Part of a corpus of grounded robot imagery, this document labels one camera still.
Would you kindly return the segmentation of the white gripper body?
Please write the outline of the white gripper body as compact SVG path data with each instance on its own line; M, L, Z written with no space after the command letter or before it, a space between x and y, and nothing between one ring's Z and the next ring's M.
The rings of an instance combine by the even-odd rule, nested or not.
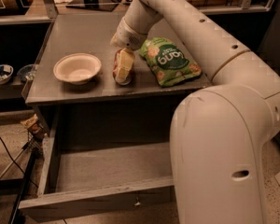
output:
M121 48L138 50L147 39L148 28L144 22L131 22L123 17L115 32L115 40Z

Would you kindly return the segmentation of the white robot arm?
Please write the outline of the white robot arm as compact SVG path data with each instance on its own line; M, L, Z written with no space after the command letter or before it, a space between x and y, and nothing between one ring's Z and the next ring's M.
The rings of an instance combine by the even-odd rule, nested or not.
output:
M262 147L280 131L280 76L186 0L133 0L112 41L137 50L159 20L212 83L171 123L179 223L267 224Z

